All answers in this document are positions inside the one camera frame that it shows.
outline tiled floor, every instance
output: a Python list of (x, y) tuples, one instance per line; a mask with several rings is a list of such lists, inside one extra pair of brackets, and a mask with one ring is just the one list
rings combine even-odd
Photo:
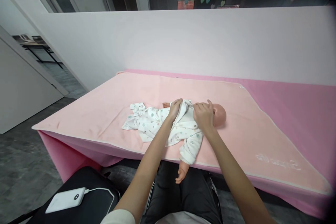
[(47, 72), (54, 77), (54, 79), (61, 84), (68, 92), (65, 97), (78, 99), (87, 93), (82, 85), (70, 73), (65, 65), (61, 64), (63, 69), (56, 63), (41, 63), (40, 64), (47, 70)]
[[(38, 114), (0, 135), (0, 224), (43, 205), (62, 185), (59, 174), (46, 151), (38, 133), (31, 127), (73, 102), (63, 98)], [(126, 190), (136, 166), (121, 164), (104, 168), (110, 171), (114, 184)], [(224, 223), (244, 223), (232, 195), (218, 190)], [(278, 223), (317, 223), (298, 210), (265, 203)]]

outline person's leg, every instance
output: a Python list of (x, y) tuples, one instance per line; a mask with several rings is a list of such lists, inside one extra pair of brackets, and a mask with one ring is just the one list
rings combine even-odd
[(178, 169), (178, 164), (161, 161), (152, 197), (141, 224), (154, 224), (167, 214), (181, 211), (180, 188), (175, 184)]
[(212, 224), (221, 224), (207, 172), (190, 167), (180, 189), (183, 211), (202, 217)]

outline human hand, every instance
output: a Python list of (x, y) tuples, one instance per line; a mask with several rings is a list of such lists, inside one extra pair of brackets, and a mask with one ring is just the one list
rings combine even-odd
[(168, 117), (171, 118), (172, 120), (176, 119), (176, 116), (179, 113), (181, 103), (182, 98), (177, 99), (171, 103)]
[(214, 129), (214, 106), (210, 100), (208, 103), (196, 103), (194, 105), (194, 120), (203, 133)]

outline door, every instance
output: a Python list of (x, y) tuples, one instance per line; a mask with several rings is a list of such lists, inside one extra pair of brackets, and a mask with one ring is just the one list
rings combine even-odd
[(0, 39), (0, 134), (63, 95)]

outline white baby clothing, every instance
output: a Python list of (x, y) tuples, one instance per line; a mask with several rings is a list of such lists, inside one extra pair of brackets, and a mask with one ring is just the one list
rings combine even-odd
[[(146, 108), (143, 103), (131, 104), (130, 109), (134, 114), (127, 117), (122, 129), (138, 130), (143, 142), (153, 140), (170, 111), (170, 108)], [(172, 146), (184, 139), (180, 148), (181, 160), (191, 165), (195, 162), (202, 138), (203, 133), (194, 120), (194, 107), (190, 100), (183, 100), (166, 146)]]

